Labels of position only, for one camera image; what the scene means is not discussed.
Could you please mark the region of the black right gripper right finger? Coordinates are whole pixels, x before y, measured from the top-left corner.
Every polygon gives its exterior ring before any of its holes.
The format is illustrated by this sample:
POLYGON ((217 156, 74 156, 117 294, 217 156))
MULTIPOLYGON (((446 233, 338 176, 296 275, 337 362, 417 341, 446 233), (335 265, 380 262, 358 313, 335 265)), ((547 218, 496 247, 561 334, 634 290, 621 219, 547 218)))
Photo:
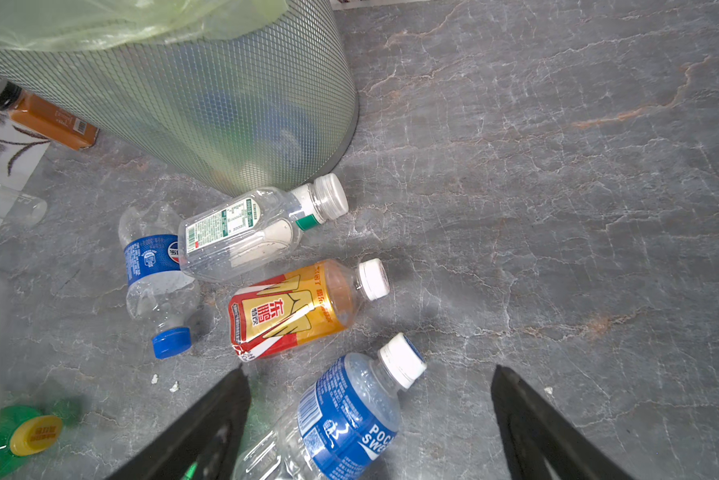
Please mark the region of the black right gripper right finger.
POLYGON ((629 479, 517 372, 495 367, 491 399, 513 479, 629 479))

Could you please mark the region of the Pocari Sweat bottle white cap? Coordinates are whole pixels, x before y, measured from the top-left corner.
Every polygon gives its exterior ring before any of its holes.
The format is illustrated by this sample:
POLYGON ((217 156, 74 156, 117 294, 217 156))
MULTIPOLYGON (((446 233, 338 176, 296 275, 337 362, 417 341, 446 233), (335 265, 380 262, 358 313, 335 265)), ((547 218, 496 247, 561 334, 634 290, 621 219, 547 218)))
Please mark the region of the Pocari Sweat bottle white cap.
POLYGON ((377 357, 339 357, 259 441, 240 454, 234 479, 357 479, 401 430, 399 393, 427 364, 403 333, 377 357))

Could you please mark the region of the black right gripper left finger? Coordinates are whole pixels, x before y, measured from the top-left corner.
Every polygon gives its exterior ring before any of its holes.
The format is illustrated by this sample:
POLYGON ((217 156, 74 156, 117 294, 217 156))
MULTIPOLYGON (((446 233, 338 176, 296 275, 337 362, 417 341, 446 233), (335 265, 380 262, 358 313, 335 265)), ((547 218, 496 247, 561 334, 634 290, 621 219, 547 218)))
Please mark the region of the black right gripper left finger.
POLYGON ((231 478, 250 404, 248 378, 236 368, 110 477, 231 478))

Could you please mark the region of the green Sprite bottle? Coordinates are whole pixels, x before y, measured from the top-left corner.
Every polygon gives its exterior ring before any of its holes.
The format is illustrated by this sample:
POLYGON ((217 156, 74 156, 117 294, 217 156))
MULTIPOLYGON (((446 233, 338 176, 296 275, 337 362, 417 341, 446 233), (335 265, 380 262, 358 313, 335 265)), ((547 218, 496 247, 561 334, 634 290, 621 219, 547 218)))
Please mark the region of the green Sprite bottle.
POLYGON ((63 421, 28 406, 0 410, 0 479, 29 462, 31 456, 51 448, 63 430, 63 421))

